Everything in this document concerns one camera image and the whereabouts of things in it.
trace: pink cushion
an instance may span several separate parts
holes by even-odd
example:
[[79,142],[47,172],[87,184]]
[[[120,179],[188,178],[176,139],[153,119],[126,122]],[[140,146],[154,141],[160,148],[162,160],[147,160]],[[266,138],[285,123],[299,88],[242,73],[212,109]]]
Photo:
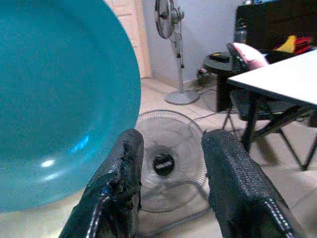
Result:
[[233,46],[247,63],[249,70],[269,65],[261,52],[253,47],[241,43],[233,43]]

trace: door frame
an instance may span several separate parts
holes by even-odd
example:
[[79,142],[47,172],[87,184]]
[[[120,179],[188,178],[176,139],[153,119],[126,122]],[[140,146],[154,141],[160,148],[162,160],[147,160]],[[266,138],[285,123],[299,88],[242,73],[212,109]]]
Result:
[[134,3],[135,3],[135,9],[136,9],[136,16],[138,20],[143,61],[144,61],[143,64],[144,64],[145,72],[143,77],[150,78],[152,77],[152,71],[151,71],[150,54],[149,54],[149,47],[148,47],[148,36],[146,32],[146,27],[145,27],[142,0],[134,0]]

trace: fan grille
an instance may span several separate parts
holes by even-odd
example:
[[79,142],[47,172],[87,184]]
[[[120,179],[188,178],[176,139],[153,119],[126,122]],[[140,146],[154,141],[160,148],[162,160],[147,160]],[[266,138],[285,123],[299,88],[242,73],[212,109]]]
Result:
[[155,22],[159,35],[164,39],[168,39],[173,34],[172,9],[174,9],[173,0],[156,0]]
[[[188,203],[206,181],[202,130],[178,112],[155,110],[139,115],[136,129],[144,138],[141,203],[148,212],[166,212]],[[157,173],[158,155],[173,159],[168,173]]]

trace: bottle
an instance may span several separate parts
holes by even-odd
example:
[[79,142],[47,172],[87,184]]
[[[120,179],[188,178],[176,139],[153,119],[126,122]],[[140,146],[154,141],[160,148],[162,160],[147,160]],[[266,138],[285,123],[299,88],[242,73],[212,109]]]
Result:
[[245,44],[247,42],[247,35],[247,26],[242,19],[239,19],[237,29],[234,33],[234,42]]

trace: fan base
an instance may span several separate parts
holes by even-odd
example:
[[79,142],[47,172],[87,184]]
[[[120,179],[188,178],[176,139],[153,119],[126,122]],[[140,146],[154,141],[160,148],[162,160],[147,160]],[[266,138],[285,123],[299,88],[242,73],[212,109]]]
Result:
[[196,102],[199,97],[199,93],[192,90],[185,91],[184,93],[176,91],[168,94],[165,97],[165,101],[174,105],[187,105]]

